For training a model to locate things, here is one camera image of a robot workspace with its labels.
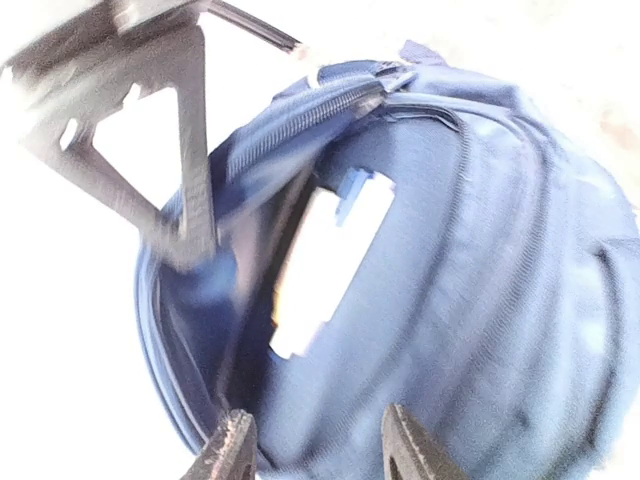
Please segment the navy blue student backpack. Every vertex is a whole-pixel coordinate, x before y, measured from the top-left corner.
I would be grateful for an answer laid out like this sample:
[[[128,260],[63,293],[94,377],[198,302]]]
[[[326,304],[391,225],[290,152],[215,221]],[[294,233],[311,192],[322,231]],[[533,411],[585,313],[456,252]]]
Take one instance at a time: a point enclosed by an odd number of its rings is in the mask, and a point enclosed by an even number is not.
[[[598,162],[515,85],[413,42],[320,68],[208,157],[215,253],[144,241],[143,351],[197,457],[235,409],[256,478],[385,479],[400,404],[467,479],[584,479],[639,389],[639,231]],[[270,347],[274,286],[313,190],[355,169],[395,199],[303,356]]]

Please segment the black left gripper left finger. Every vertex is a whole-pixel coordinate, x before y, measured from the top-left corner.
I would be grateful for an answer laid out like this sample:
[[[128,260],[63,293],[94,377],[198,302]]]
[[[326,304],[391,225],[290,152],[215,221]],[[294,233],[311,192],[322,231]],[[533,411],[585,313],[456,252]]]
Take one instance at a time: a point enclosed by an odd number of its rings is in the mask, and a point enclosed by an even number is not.
[[[257,468],[254,417],[231,410],[181,480],[253,480]]]

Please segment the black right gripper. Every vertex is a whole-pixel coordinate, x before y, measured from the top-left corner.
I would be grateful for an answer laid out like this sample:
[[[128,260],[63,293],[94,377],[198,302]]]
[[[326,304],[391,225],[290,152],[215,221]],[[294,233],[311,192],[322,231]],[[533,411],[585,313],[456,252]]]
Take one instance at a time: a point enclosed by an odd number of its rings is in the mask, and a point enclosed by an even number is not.
[[[3,43],[2,119],[15,130],[41,121],[40,105],[103,68],[146,93],[176,89],[182,217],[177,224],[134,188],[86,138],[63,148],[60,133],[35,129],[21,143],[36,158],[133,225],[177,269],[215,253],[207,150],[202,1],[36,1],[50,19],[27,40]]]

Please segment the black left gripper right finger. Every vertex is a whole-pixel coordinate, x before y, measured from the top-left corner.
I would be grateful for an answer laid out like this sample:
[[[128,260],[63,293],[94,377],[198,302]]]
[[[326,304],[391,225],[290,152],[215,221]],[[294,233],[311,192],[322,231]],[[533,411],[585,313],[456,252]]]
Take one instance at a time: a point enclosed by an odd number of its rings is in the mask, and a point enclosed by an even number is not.
[[[386,407],[381,423],[384,478],[462,480],[468,476],[400,404]]]

